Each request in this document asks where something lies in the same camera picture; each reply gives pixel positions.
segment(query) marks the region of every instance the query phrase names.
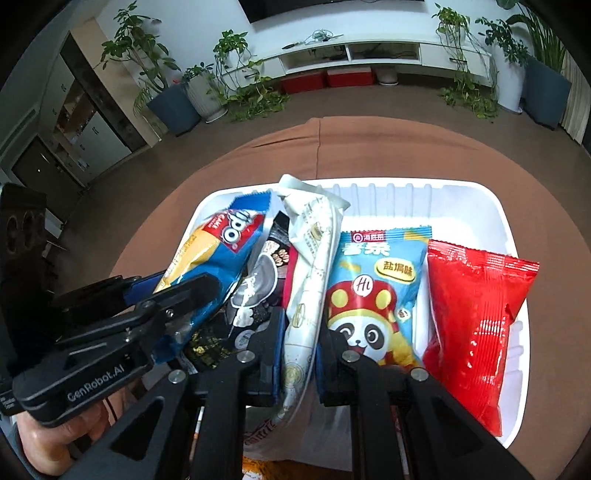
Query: human hand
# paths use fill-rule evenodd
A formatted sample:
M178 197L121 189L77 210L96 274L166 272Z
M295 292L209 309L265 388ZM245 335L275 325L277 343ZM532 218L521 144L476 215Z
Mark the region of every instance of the human hand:
M84 435L98 440L109 428L109 414L98 402L54 429L42 427L27 412L17 415L22 449L29 463L41 473L59 476L72 466L68 444Z

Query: black speaker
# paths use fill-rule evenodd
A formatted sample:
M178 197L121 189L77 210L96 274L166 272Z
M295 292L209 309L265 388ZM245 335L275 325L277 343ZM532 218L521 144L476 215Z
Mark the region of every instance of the black speaker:
M45 285L46 203L44 193L16 184L0 189L0 391L58 335Z

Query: plastic wrapper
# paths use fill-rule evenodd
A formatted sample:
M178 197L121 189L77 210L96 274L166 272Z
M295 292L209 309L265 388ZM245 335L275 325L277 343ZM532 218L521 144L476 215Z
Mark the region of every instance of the plastic wrapper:
M221 288L216 300L167 325L167 334L154 348L156 362L172 360L236 287L252 248L261 236L270 200L271 192L236 197L228 209L205 220L180 245L154 291L202 273L216 277Z
M230 299L191 337L184 349L198 371L215 368L232 353L248 347L250 337L264 330L271 309L281 304L291 244L289 218L278 213L252 271Z
M429 243L427 261L437 336L425 367L500 437L509 327L540 265L440 241Z
M326 294L328 327L380 365L421 365L413 308L431 227L343 232Z
M289 175L282 177L276 192L290 218L289 239L298 258L286 311L290 324L282 353L281 401L274 408L249 408L246 414L244 454L259 460L289 458L290 444L305 432L306 423L294 417L306 417L312 407L301 406L301 401L312 371L343 211L349 207L340 197Z

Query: red storage bin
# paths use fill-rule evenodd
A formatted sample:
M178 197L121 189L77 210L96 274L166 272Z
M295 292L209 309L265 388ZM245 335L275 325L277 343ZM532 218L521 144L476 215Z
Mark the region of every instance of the red storage bin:
M344 67L328 71L329 86L359 87L374 84L371 67Z
M289 75L281 80L281 86L290 95L293 93L320 90L326 87L326 77L324 70Z

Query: television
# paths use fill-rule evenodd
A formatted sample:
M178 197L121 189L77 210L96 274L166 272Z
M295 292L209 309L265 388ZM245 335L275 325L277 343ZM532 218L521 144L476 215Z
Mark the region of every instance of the television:
M240 0L250 23L312 5L333 4L346 0Z

